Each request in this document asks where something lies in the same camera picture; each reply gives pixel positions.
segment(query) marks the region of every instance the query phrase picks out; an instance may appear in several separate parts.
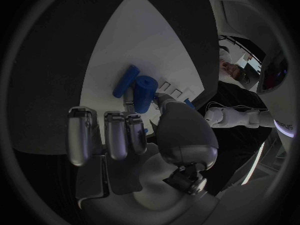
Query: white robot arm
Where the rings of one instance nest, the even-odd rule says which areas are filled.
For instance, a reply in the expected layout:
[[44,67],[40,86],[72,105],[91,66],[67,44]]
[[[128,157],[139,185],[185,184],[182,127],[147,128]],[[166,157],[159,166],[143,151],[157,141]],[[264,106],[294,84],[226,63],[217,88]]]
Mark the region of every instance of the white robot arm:
[[269,111],[250,109],[239,112],[229,107],[211,107],[205,114],[205,120],[211,128],[232,128],[245,126],[257,129],[259,126],[274,128],[274,119]]

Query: blue object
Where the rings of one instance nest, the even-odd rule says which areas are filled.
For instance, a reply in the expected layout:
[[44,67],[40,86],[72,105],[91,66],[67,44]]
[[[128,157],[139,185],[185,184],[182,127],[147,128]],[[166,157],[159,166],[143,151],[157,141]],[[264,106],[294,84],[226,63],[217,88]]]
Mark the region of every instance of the blue object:
[[144,114],[148,111],[158,86],[158,82],[150,76],[138,76],[136,78],[133,96],[136,113]]
[[117,99],[122,97],[139,73],[140,70],[136,66],[130,65],[124,76],[119,81],[118,85],[114,88],[112,95],[114,95]]
[[184,100],[184,102],[186,103],[186,105],[189,105],[192,109],[195,109],[194,105],[190,102],[188,98]]

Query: cable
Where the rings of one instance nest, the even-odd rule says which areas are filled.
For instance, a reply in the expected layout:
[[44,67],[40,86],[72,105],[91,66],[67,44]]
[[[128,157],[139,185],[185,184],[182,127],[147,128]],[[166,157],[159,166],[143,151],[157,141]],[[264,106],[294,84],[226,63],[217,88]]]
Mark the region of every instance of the cable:
[[218,103],[216,101],[210,101],[207,105],[206,105],[206,109],[205,111],[207,112],[208,109],[210,108],[211,104],[218,104],[220,106],[222,106],[223,108],[228,108],[228,109],[243,109],[243,108],[248,108],[248,109],[256,109],[256,110],[268,110],[268,108],[254,108],[254,107],[250,107],[250,106],[246,106],[246,105],[237,105],[237,106],[224,106],[221,103]]

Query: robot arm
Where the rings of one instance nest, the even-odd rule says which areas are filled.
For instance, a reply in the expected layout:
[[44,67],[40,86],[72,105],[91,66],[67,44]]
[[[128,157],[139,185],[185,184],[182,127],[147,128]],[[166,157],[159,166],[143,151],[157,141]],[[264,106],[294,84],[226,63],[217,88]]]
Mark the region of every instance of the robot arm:
[[211,107],[204,118],[211,128],[245,126],[250,129],[257,129],[259,126],[275,127],[274,119],[270,112],[257,109],[239,112],[229,107]]

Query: white panel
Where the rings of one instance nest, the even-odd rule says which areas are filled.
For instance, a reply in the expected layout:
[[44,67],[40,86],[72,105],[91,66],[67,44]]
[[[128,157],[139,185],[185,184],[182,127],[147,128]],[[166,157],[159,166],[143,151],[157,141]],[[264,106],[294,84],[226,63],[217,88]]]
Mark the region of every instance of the white panel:
[[[139,75],[156,79],[158,87],[168,81],[180,91],[189,88],[193,92],[190,101],[204,90],[185,47],[156,8],[147,0],[124,0],[96,43],[81,92],[80,105],[98,112],[102,139],[104,113],[124,111],[123,99],[112,93],[129,64],[141,70]],[[159,110],[151,105],[141,117],[151,134],[149,119],[158,121]]]

